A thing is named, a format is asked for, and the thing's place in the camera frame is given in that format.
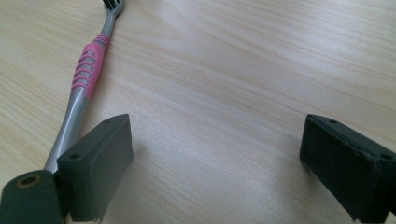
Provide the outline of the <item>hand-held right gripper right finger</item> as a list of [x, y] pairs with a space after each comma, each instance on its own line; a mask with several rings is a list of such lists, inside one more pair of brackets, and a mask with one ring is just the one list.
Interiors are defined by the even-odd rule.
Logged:
[[383, 223], [396, 215], [395, 152], [335, 119], [309, 114], [300, 160], [352, 218]]

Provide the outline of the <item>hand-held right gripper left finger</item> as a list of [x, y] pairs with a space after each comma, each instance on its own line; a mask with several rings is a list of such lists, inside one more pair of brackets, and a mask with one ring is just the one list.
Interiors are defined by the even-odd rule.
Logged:
[[106, 119], [57, 159], [62, 181], [72, 192], [71, 218], [102, 220], [134, 156], [127, 114]]

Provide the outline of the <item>grey and pink toothbrush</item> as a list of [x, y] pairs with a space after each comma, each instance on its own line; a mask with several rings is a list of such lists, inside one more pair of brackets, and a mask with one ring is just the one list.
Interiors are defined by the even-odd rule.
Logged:
[[45, 170], [52, 173], [58, 170], [57, 159], [78, 140], [82, 119], [101, 73], [116, 18], [121, 14], [125, 4], [125, 0], [103, 2], [106, 21], [99, 35], [84, 47], [78, 59], [64, 120], [44, 166]]

